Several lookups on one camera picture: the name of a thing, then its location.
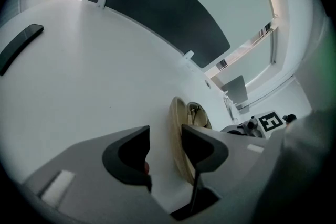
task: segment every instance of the black device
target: black device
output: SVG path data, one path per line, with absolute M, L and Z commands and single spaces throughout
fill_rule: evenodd
M 18 34 L 0 53 L 0 76 L 3 76 L 15 58 L 43 31 L 42 25 L 31 24 Z
M 286 121 L 287 123 L 291 123 L 292 121 L 296 120 L 297 117 L 296 117 L 294 114 L 289 114 L 289 115 L 287 115 L 287 116 L 286 116 L 286 115 L 283 116 L 282 119 L 283 119 L 284 121 Z

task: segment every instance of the white table surface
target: white table surface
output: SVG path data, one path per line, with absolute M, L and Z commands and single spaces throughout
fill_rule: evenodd
M 220 89 L 140 25 L 77 0 L 14 17 L 0 29 L 0 51 L 30 24 L 45 29 L 0 77 L 0 153 L 9 176 L 22 183 L 72 144 L 149 125 L 152 195 L 167 212 L 187 204 L 192 186 L 174 165 L 169 105 L 174 96 L 199 102 L 221 130 L 232 121 Z

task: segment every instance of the white bracket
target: white bracket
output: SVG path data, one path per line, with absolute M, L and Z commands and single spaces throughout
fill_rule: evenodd
M 185 54 L 183 55 L 183 58 L 184 58 L 185 60 L 190 60 L 193 56 L 194 56 L 194 52 L 193 52 L 192 50 L 190 50 L 190 51 L 188 51 L 187 53 L 185 53 Z
M 96 7 L 100 8 L 100 9 L 104 9 L 105 8 L 105 3 L 106 3 L 106 0 L 98 0 L 98 2 L 96 3 Z

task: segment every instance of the dark gray panel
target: dark gray panel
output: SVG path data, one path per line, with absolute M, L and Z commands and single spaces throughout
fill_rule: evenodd
M 192 50 L 192 59 L 201 68 L 230 48 L 224 33 L 198 0 L 106 0 L 106 6 L 140 22 L 182 53 Z
M 243 76 L 239 76 L 221 87 L 223 91 L 228 91 L 227 96 L 237 104 L 247 100 L 247 91 Z

